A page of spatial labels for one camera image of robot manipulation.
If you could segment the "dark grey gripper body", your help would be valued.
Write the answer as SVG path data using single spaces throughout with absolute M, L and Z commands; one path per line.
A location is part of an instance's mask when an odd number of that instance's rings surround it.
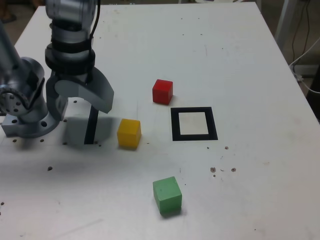
M 70 75 L 65 73 L 60 73 L 56 71 L 51 71 L 51 77 L 53 78 L 52 82 L 55 84 L 59 81 L 71 81 L 78 84 L 86 84 L 89 79 L 89 74 L 80 74 L 80 75 Z

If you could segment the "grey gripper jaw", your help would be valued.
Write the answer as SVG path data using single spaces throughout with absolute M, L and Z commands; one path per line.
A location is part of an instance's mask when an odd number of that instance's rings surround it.
M 88 82 L 61 80 L 55 84 L 56 92 L 67 98 L 81 98 L 89 102 L 95 109 L 109 113 L 112 109 L 114 90 L 104 74 L 97 68 L 88 73 Z
M 68 98 L 58 94 L 55 85 L 61 80 L 54 71 L 46 81 L 46 104 L 49 113 L 56 121 L 63 121 L 68 106 Z

